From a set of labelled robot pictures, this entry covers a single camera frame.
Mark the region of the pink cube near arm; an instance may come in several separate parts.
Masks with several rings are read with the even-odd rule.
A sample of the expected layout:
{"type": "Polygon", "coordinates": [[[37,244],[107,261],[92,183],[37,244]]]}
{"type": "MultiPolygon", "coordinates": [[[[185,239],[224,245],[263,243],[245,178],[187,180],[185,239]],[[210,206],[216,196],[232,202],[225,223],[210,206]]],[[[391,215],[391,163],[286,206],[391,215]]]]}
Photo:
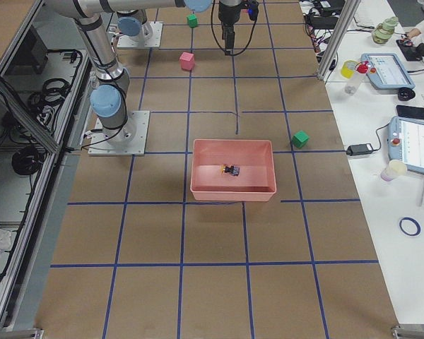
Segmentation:
{"type": "Polygon", "coordinates": [[[183,52],[179,56],[179,64],[183,71],[192,71],[195,67],[195,56],[193,53],[183,52]]]}

